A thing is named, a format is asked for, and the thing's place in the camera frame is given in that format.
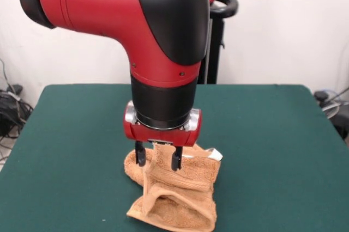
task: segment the brown towel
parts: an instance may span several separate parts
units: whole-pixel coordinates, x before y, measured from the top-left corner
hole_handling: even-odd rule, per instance
[[[140,168],[135,152],[125,159],[126,174],[143,187],[143,196],[127,215],[159,228],[177,232],[214,230],[216,221],[213,184],[220,162],[198,145],[183,148],[182,169],[171,169],[175,148],[154,144],[147,149],[147,163]]]

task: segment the wire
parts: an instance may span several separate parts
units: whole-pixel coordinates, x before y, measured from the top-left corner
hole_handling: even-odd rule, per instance
[[[335,96],[339,97],[339,101],[342,101],[342,99],[340,98],[341,95],[338,95],[337,92],[335,92],[334,90],[331,90],[331,89],[322,89],[321,91],[323,92],[326,92],[326,93],[331,93],[331,94],[334,94]]]
[[[327,118],[328,118],[328,119],[331,119],[331,118],[333,118],[334,116],[336,116],[337,113],[339,112],[339,109],[340,109],[339,106],[336,107],[334,112],[332,112],[332,113],[330,113],[330,114],[327,115]]]
[[[342,92],[340,92],[339,94],[335,95],[334,97],[332,97],[331,99],[327,100],[325,105],[329,104],[331,101],[335,100],[337,97],[341,96],[342,94],[346,93],[349,90],[349,87],[347,87],[345,90],[343,90]]]
[[[3,161],[3,160],[7,160],[9,157],[7,156],[7,157],[2,157],[2,158],[0,158],[0,161]]]
[[[11,88],[14,94],[16,94],[15,88],[9,83],[9,80],[7,79],[6,70],[5,70],[5,62],[0,58],[0,62],[2,63],[2,73],[4,75],[4,78],[6,80],[7,85]]]
[[[329,109],[332,109],[332,108],[337,108],[337,107],[341,107],[341,106],[347,106],[349,105],[349,102],[342,102],[342,103],[335,103],[335,104],[332,104],[332,105],[329,105],[329,106],[326,106],[326,107],[323,107],[322,108],[322,111],[327,111]]]
[[[5,146],[5,145],[3,145],[3,144],[1,144],[1,143],[0,143],[0,146],[2,146],[2,147],[5,148],[5,149],[12,150],[12,148],[10,148],[9,146]]]

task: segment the green tablecloth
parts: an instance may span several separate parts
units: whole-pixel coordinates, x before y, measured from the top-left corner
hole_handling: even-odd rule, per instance
[[[126,216],[128,85],[47,87],[0,173],[1,232],[159,231]],[[216,231],[349,231],[349,152],[302,86],[199,86],[224,156]]]

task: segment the red robot arm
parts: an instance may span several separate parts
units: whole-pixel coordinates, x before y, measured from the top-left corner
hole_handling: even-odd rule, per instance
[[[123,45],[133,94],[124,127],[127,137],[138,141],[136,147],[146,141],[170,143],[178,156],[182,146],[195,143],[201,112],[192,106],[206,52],[209,0],[20,2],[43,26],[102,35]]]

